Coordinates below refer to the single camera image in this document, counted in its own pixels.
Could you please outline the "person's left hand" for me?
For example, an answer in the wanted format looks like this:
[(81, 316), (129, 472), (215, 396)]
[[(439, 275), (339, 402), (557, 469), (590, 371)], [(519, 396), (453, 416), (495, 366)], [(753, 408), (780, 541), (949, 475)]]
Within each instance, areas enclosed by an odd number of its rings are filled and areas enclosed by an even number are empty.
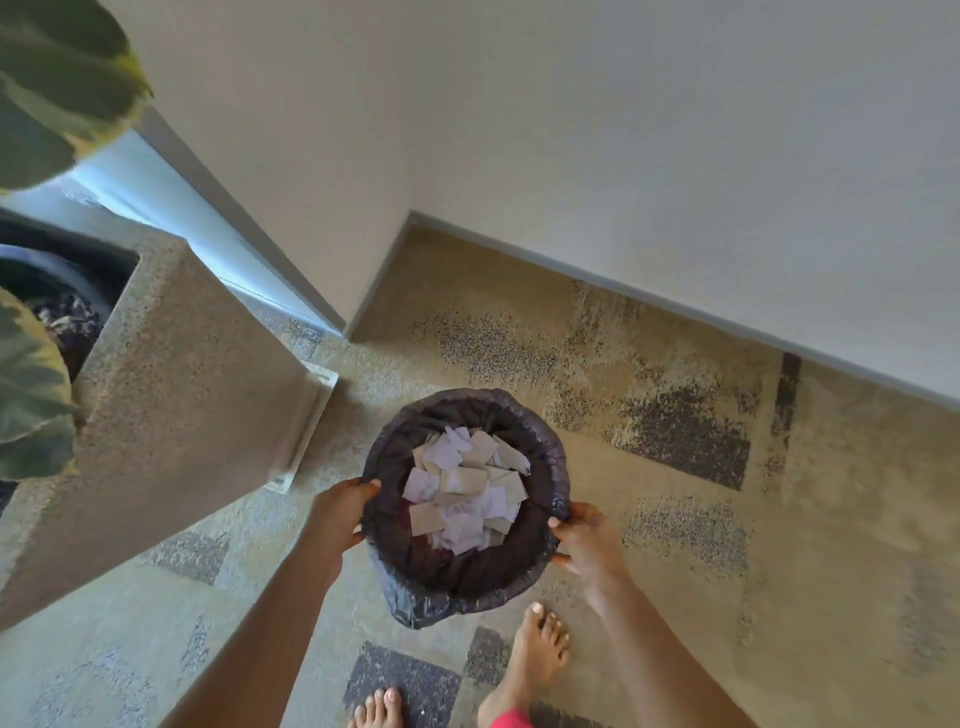
[(314, 497), (297, 541), (329, 559), (341, 557), (364, 538), (360, 522), (367, 503), (338, 503), (336, 484)]

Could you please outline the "person's right hand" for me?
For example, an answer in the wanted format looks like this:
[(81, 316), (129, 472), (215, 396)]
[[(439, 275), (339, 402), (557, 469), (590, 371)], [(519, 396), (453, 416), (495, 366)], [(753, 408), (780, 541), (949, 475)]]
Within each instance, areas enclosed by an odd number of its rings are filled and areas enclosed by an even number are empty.
[(569, 509), (566, 521), (582, 519), (582, 535), (578, 540), (558, 540), (550, 531), (558, 541), (551, 563), (576, 576), (587, 602), (596, 606), (632, 578), (612, 522), (591, 503), (572, 501)]

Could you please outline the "trash bin with black bag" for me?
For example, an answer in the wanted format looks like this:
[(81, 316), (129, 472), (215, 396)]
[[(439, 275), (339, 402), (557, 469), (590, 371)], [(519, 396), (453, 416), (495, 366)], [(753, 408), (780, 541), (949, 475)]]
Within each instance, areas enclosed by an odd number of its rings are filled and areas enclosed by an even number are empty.
[[(530, 473), (521, 477), (527, 499), (501, 544), (455, 555), (412, 533), (402, 487), (414, 467), (413, 449), (445, 426), (498, 436), (530, 462)], [(361, 518), (370, 562), (391, 616), (414, 630), (498, 609), (532, 588), (559, 546), (548, 519), (570, 517), (570, 476), (560, 437), (502, 389), (450, 389), (405, 405), (373, 441), (362, 476), (381, 483)]]

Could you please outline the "person's left forearm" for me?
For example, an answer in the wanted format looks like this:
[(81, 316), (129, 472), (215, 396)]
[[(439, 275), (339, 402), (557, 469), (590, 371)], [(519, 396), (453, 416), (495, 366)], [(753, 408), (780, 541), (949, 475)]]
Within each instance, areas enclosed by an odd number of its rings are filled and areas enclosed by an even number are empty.
[(362, 543), (306, 532), (158, 728), (280, 728), (343, 555)]

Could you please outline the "person's right forearm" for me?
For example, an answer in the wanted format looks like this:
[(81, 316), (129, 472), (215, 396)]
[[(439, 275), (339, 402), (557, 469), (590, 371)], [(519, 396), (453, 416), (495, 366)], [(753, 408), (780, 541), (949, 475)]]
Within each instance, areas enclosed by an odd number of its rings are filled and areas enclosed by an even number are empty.
[(629, 575), (584, 579), (640, 728), (759, 728)]

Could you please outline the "pile of white paper scraps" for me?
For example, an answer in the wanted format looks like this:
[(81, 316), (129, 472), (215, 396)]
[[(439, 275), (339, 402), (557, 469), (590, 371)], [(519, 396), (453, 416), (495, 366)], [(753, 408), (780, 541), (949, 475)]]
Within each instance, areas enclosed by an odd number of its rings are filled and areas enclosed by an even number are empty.
[(501, 547), (529, 499), (531, 463), (498, 435), (446, 426), (413, 448), (402, 500), (411, 534), (455, 556)]

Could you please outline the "person's right foot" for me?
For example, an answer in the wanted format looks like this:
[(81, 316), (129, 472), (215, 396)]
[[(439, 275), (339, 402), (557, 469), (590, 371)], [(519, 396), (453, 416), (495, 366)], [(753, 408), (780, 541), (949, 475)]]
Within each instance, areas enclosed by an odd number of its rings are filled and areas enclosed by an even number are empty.
[(511, 708), (528, 708), (531, 714), (569, 657), (570, 634), (561, 619), (533, 602), (514, 636), (502, 680), (479, 706), (478, 728), (489, 728), (498, 713)]

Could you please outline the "person's foot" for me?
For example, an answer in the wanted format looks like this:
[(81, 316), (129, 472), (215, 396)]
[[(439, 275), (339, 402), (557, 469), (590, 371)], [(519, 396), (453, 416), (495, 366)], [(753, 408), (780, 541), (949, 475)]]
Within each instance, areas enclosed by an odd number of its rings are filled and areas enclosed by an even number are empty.
[(403, 728), (402, 693), (394, 685), (378, 688), (358, 704), (346, 728)]
[(561, 619), (533, 602), (514, 636), (502, 680), (479, 706), (478, 728), (489, 728), (498, 713), (511, 708), (528, 708), (531, 714), (569, 657), (570, 634)]

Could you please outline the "speckled stone planter box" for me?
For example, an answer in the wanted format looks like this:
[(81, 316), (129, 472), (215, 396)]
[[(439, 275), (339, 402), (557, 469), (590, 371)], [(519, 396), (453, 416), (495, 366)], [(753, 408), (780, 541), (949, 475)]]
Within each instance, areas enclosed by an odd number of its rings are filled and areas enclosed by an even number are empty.
[(76, 381), (76, 471), (0, 516), (0, 634), (277, 477), (318, 386), (186, 241), (78, 202), (0, 219), (137, 261)]

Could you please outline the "person's left foot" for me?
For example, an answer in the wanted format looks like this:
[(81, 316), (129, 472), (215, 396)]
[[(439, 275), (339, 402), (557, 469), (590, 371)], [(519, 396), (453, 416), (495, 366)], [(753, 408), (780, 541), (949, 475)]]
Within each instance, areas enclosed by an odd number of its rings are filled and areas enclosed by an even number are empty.
[(378, 688), (358, 704), (346, 728), (403, 728), (402, 693), (394, 685)]

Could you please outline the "dark potting soil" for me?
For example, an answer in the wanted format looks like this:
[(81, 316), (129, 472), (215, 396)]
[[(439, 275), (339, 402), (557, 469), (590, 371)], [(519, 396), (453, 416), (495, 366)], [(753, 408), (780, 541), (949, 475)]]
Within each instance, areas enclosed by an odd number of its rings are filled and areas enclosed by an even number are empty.
[(33, 298), (27, 307), (54, 338), (69, 379), (75, 382), (102, 334), (104, 317), (84, 297), (71, 293)]

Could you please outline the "black plant pot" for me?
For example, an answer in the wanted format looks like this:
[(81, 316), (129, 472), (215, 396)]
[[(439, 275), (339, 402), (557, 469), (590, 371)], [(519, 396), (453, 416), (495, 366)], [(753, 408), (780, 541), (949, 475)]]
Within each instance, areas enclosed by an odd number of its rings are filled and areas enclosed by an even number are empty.
[(102, 315), (102, 333), (136, 267), (135, 259), (103, 251), (46, 251), (0, 243), (1, 288), (29, 310), (32, 299), (77, 294)]

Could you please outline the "green leafy plant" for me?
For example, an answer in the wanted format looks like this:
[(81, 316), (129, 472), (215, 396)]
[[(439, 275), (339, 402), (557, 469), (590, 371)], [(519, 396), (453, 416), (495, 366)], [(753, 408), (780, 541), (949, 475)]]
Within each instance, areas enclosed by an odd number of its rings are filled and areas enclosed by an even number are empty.
[[(0, 195), (71, 171), (126, 133), (152, 97), (100, 0), (0, 0)], [(73, 469), (73, 383), (56, 340), (0, 287), (0, 483)]]

